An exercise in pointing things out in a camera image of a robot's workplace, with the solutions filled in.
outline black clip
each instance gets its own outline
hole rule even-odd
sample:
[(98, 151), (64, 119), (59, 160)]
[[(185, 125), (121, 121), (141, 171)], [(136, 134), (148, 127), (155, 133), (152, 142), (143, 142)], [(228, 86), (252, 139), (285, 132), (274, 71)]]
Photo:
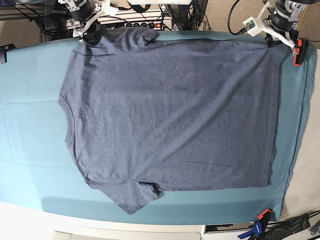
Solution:
[(14, 44), (0, 46), (0, 63), (1, 64), (5, 64), (7, 62), (7, 51), (15, 48), (16, 46)]
[(309, 40), (299, 39), (295, 47), (296, 55), (293, 57), (293, 65), (300, 67), (305, 60), (309, 47)]

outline teal cloth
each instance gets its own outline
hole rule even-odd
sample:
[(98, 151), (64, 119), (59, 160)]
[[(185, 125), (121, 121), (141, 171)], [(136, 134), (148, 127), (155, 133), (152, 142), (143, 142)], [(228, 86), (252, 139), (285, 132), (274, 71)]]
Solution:
[[(234, 40), (219, 32), (161, 32), (157, 41)], [(242, 41), (263, 38), (236, 36)], [(91, 189), (64, 143), (67, 122), (58, 95), (74, 39), (11, 50), (0, 65), (0, 201), (72, 217), (137, 224), (225, 224), (253, 221), (266, 208), (281, 213), (304, 131), (316, 67), (310, 46), (301, 67), (282, 64), (275, 156), (264, 188), (164, 192), (132, 215)]]

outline cable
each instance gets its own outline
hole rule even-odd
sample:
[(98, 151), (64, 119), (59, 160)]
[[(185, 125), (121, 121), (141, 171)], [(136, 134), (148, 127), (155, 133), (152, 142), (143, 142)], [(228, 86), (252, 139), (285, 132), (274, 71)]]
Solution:
[(146, 17), (140, 12), (141, 16), (147, 21), (147, 23), (149, 24), (149, 21), (146, 19)]
[(171, 29), (170, 27), (168, 27), (167, 25), (165, 25), (164, 23), (163, 23), (163, 25), (164, 25), (163, 30), (165, 30), (165, 28), (167, 28), (167, 29), (169, 29), (170, 31), (172, 31), (172, 29)]
[(104, 18), (118, 19), (118, 20), (126, 22), (127, 24), (132, 24), (132, 26), (135, 27), (135, 25), (132, 22), (127, 21), (127, 20), (120, 18), (120, 17), (117, 17), (117, 16), (104, 16)]
[(165, 28), (163, 28), (164, 27), (164, 20), (165, 20), (165, 15), (162, 14), (162, 18), (161, 18), (161, 22), (160, 22), (160, 30), (165, 30)]
[(28, 14), (24, 13), (23, 11), (21, 11), (19, 8), (17, 8), (15, 5), (13, 5), (9, 0), (6, 0), (6, 2), (8, 4), (10, 4), (12, 7), (14, 7), (17, 11), (19, 11), (23, 16), (25, 16), (27, 19), (29, 19), (29, 21), (31, 22), (33, 19), (32, 17), (30, 17)]
[(210, 24), (209, 24), (209, 20), (208, 20), (208, 17), (206, 15), (206, 13), (200, 8), (200, 6), (198, 4), (196, 4), (196, 6), (198, 7), (198, 9), (204, 14), (205, 18), (206, 18), (206, 22), (208, 23), (208, 28), (209, 28), (209, 31), (211, 31), (211, 28), (210, 28)]
[(166, 11), (163, 11), (163, 13), (156, 19), (156, 20), (153, 20), (152, 22), (150, 22), (151, 24), (153, 24), (155, 21), (158, 21), (164, 14), (165, 14)]
[(299, 37), (300, 39), (307, 39), (307, 40), (309, 40), (310, 42), (313, 42), (313, 43), (320, 43), (320, 40), (311, 40), (311, 39), (309, 39), (309, 38), (307, 38), (307, 37)]
[(231, 14), (232, 14), (232, 11), (234, 10), (235, 6), (238, 4), (240, 0), (236, 0), (234, 2), (234, 4), (232, 5), (231, 9), (230, 9), (230, 12), (229, 12), (229, 15), (228, 15), (228, 21), (227, 21), (227, 27), (228, 27), (228, 30), (229, 32), (232, 34), (232, 35), (240, 35), (240, 34), (243, 34), (246, 32), (246, 29), (245, 28), (242, 28), (240, 29), (240, 31), (238, 31), (237, 33), (234, 33), (232, 32), (231, 28), (230, 28), (230, 18), (231, 18)]
[(26, 9), (29, 9), (31, 12), (33, 12), (33, 13), (37, 14), (37, 15), (41, 18), (40, 14), (39, 14), (36, 10), (34, 10), (34, 9), (32, 9), (32, 8), (30, 8), (30, 7), (26, 6), (26, 5), (24, 5), (24, 4), (20, 4), (20, 5), (24, 6)]
[(185, 21), (182, 19), (182, 17), (180, 16), (180, 14), (176, 13), (176, 12), (172, 9), (172, 7), (171, 7), (170, 5), (168, 5), (168, 7), (170, 8), (170, 11), (171, 11), (172, 13), (174, 13), (176, 16), (179, 17), (180, 21), (183, 22), (183, 25), (186, 25)]
[(189, 21), (191, 23), (191, 29), (194, 30), (196, 28), (196, 30), (198, 30), (201, 24), (201, 12), (199, 10), (197, 13), (195, 4), (192, 4), (192, 7), (189, 8), (187, 16), (189, 17)]
[(303, 15), (302, 15), (302, 18), (301, 18), (301, 21), (300, 21), (300, 24), (299, 24), (298, 30), (297, 30), (298, 32), (299, 32), (299, 30), (300, 30), (302, 21), (303, 21), (303, 19), (304, 19), (304, 17), (305, 17), (305, 15), (306, 15), (306, 13), (307, 13), (307, 11), (308, 11), (308, 9), (309, 9), (310, 6), (311, 6), (311, 5), (308, 5), (308, 6), (306, 7), (306, 9), (305, 9), (305, 11), (304, 11), (304, 13), (303, 13)]
[(31, 6), (39, 6), (39, 7), (52, 7), (52, 8), (60, 8), (60, 9), (64, 9), (64, 10), (68, 10), (67, 8), (63, 7), (63, 6), (58, 6), (58, 5), (46, 5), (46, 4), (30, 4), (30, 3), (26, 3), (26, 4), (16, 4), (16, 6), (20, 6), (20, 5), (31, 5)]
[(316, 239), (320, 239), (320, 235), (309, 238), (308, 240), (316, 240)]
[(126, 8), (126, 7), (123, 7), (123, 6), (119, 6), (118, 9), (119, 9), (120, 11), (129, 11), (129, 10), (132, 9), (132, 7)]
[[(303, 214), (300, 216), (300, 218), (305, 218), (306, 215), (308, 215), (308, 218), (311, 219), (313, 218), (314, 216), (316, 215), (319, 215), (320, 214), (320, 210), (318, 211), (313, 211), (313, 212), (310, 212), (310, 213), (306, 213), (306, 214)], [(271, 230), (283, 230), (283, 229), (286, 229), (286, 228), (279, 228), (285, 224), (289, 224), (292, 220), (286, 220), (286, 221), (278, 221), (278, 222), (271, 222), (271, 223), (268, 223), (267, 225), (277, 225), (276, 227), (267, 227), (267, 229), (271, 229)]]

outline black cable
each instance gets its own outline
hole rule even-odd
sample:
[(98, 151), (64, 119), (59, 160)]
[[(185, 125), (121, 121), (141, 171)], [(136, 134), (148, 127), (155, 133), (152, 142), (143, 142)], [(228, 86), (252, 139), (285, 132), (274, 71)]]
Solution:
[(316, 239), (320, 239), (320, 235), (309, 238), (308, 240), (316, 240)]
[(153, 24), (155, 21), (158, 21), (159, 18), (161, 18), (164, 14), (165, 14), (166, 11), (163, 11), (163, 13), (156, 19), (156, 20), (153, 20), (152, 22), (150, 22), (151, 24)]
[(183, 25), (186, 25), (185, 21), (182, 19), (182, 17), (180, 16), (180, 14), (176, 13), (176, 12), (172, 9), (172, 7), (171, 7), (170, 5), (168, 5), (168, 7), (170, 8), (170, 11), (171, 11), (172, 13), (174, 13), (176, 16), (178, 16), (178, 18), (180, 19), (180, 21), (183, 22)]
[(132, 9), (132, 7), (126, 8), (126, 7), (123, 7), (123, 6), (119, 6), (118, 9), (119, 9), (120, 11), (129, 11), (129, 10)]
[(30, 17), (28, 14), (24, 13), (23, 11), (21, 11), (19, 8), (17, 8), (15, 5), (13, 5), (9, 0), (6, 0), (6, 2), (8, 4), (10, 4), (12, 7), (14, 7), (17, 11), (19, 11), (23, 16), (25, 16), (27, 19), (29, 19), (29, 21), (31, 22), (33, 19), (32, 17)]
[(201, 24), (201, 12), (198, 11), (199, 14), (197, 14), (197, 8), (196, 6), (193, 4), (191, 8), (189, 8), (188, 12), (187, 12), (187, 16), (189, 17), (189, 21), (191, 23), (192, 29), (194, 30), (194, 28), (196, 28), (196, 30), (199, 29), (199, 26)]
[(172, 29), (170, 27), (168, 27), (167, 25), (163, 24), (167, 29), (169, 29), (170, 31), (172, 31)]
[(309, 40), (310, 42), (313, 42), (313, 43), (320, 43), (320, 40), (311, 40), (311, 39), (309, 39), (309, 38), (307, 38), (307, 37), (299, 37), (300, 39), (307, 39), (307, 40)]
[(231, 28), (230, 28), (230, 18), (231, 18), (231, 14), (232, 14), (232, 11), (234, 10), (235, 6), (238, 4), (240, 0), (236, 0), (234, 2), (234, 4), (232, 5), (230, 11), (229, 11), (229, 15), (228, 15), (228, 21), (227, 21), (227, 27), (228, 27), (228, 30), (229, 32), (232, 34), (232, 35), (240, 35), (240, 34), (244, 34), (246, 32), (246, 29), (245, 28), (242, 28), (240, 29), (240, 31), (238, 31), (237, 33), (234, 33), (232, 32)]
[(142, 13), (140, 13), (140, 14), (147, 21), (147, 23), (149, 24), (149, 21), (146, 19), (146, 17)]
[(58, 30), (58, 29), (59, 29), (59, 27), (58, 27), (58, 24), (57, 24), (56, 19), (54, 19), (54, 20), (53, 20), (53, 24), (54, 24), (54, 26), (55, 26), (55, 29), (57, 29), (57, 30)]
[(40, 14), (39, 14), (36, 10), (34, 10), (34, 9), (32, 9), (32, 8), (30, 8), (30, 7), (26, 6), (26, 5), (24, 5), (24, 4), (20, 4), (20, 5), (24, 6), (26, 9), (29, 9), (31, 12), (33, 12), (33, 13), (37, 14), (37, 15), (41, 18)]
[(205, 18), (206, 18), (206, 22), (208, 23), (208, 28), (209, 28), (209, 31), (211, 31), (211, 28), (210, 28), (210, 24), (209, 24), (209, 20), (208, 20), (208, 17), (206, 15), (206, 13), (200, 8), (200, 6), (198, 4), (196, 4), (196, 6), (198, 7), (198, 9), (204, 14)]
[(46, 5), (46, 4), (30, 4), (30, 3), (26, 3), (26, 4), (16, 4), (16, 6), (20, 6), (20, 5), (32, 5), (32, 6), (39, 6), (39, 7), (52, 7), (52, 8), (60, 8), (60, 9), (64, 9), (64, 10), (68, 10), (67, 8), (63, 7), (63, 6), (58, 6), (58, 5)]
[(127, 20), (125, 20), (125, 19), (123, 19), (123, 18), (120, 18), (120, 17), (117, 17), (117, 16), (105, 16), (105, 17), (106, 17), (106, 18), (112, 18), (112, 19), (118, 19), (118, 20), (121, 20), (121, 21), (126, 22), (127, 24), (132, 24), (132, 26), (135, 27), (135, 25), (134, 25), (132, 22), (127, 21)]
[[(310, 212), (310, 213), (307, 213), (307, 215), (309, 216), (309, 219), (317, 216), (320, 214), (320, 210), (317, 210), (317, 211), (313, 211), (313, 212)], [(306, 215), (303, 214), (300, 216), (300, 218), (304, 218)], [(288, 224), (290, 223), (292, 220), (286, 220), (286, 221), (278, 221), (278, 222), (271, 222), (271, 223), (268, 223), (267, 225), (277, 225), (277, 227), (280, 227), (284, 224)], [(267, 229), (273, 229), (273, 230), (283, 230), (285, 228), (276, 228), (276, 227), (267, 227)]]
[(164, 26), (165, 15), (162, 14), (161, 22), (160, 22), (160, 30), (165, 30)]

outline t-shirt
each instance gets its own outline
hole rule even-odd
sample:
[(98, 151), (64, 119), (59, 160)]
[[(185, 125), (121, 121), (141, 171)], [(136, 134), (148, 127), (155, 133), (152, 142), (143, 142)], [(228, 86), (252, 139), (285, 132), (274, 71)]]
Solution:
[(288, 48), (157, 35), (100, 28), (71, 54), (59, 104), (85, 182), (128, 214), (160, 191), (266, 187)]

